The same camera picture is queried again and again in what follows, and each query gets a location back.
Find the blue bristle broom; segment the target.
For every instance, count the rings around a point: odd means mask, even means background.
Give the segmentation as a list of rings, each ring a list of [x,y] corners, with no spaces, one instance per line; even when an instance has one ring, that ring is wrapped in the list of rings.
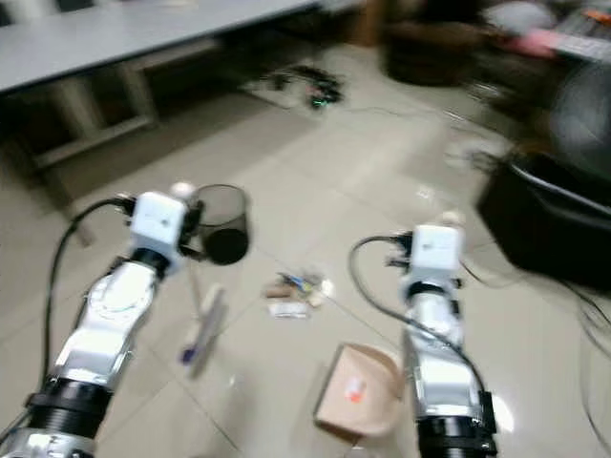
[[[189,202],[200,202],[197,197],[200,188],[189,196],[191,197]],[[193,244],[201,249],[200,239],[193,239]],[[184,266],[197,307],[195,318],[191,321],[191,327],[188,328],[178,356],[179,365],[183,367],[184,375],[188,379],[196,379],[200,375],[201,368],[205,366],[209,350],[217,339],[228,309],[225,302],[226,289],[221,283],[211,283],[208,288],[202,288],[200,275],[197,274],[197,265],[205,261],[206,258],[200,261],[189,259],[187,265]]]

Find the pink long-handled dustpan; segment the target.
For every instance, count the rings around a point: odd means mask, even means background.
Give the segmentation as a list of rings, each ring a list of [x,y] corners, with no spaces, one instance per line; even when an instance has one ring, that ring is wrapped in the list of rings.
[[[450,225],[429,221],[420,225]],[[403,413],[416,427],[424,428],[423,448],[457,444],[485,422],[483,375],[464,349],[464,324],[457,297],[461,280],[455,276],[453,291],[431,284],[406,284],[396,267],[397,302],[388,302],[371,291],[361,271],[363,249],[386,241],[411,228],[375,233],[353,242],[346,253],[348,277],[358,300],[376,314],[397,324],[400,353],[363,343],[340,345],[332,358],[319,402],[315,423],[357,437],[385,436],[393,432]]]

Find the black mesh waste basket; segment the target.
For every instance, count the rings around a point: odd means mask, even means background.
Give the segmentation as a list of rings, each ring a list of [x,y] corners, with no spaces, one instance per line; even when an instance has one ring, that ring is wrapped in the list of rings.
[[[202,256],[217,265],[232,265],[250,249],[249,197],[231,184],[210,184],[197,192],[202,204],[198,237]]]

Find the crumpled brown wrapper litter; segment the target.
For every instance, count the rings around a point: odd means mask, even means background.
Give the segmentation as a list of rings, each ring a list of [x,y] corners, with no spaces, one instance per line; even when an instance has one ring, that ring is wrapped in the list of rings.
[[[320,308],[328,302],[335,302],[335,286],[327,276],[318,271],[301,274],[279,272],[279,278],[263,289],[268,300],[292,300],[305,302],[311,308]]]

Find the white paper scrap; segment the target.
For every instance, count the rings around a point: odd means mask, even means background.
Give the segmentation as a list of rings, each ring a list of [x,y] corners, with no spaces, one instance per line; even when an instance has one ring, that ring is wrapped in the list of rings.
[[[271,302],[269,314],[278,319],[308,319],[313,313],[309,302]]]

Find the grey top table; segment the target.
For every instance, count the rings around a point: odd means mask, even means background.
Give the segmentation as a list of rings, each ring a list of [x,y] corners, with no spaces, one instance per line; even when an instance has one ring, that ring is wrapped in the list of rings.
[[[78,139],[38,154],[23,150],[28,175],[42,186],[50,206],[65,217],[73,201],[50,175],[50,167],[118,136],[153,125],[156,106],[147,83],[131,64],[135,58],[186,43],[261,25],[303,11],[348,11],[364,0],[136,0],[105,1],[91,8],[50,14],[0,31],[0,93],[12,95],[52,83],[58,87],[58,108],[64,110]],[[101,126],[95,102],[75,100],[71,88],[81,73],[119,66],[136,116],[111,127]]]

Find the grey round fan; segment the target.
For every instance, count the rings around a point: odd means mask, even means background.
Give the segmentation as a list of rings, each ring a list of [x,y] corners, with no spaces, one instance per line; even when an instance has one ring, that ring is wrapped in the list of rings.
[[[611,64],[573,67],[555,92],[549,128],[564,166],[611,186]]]

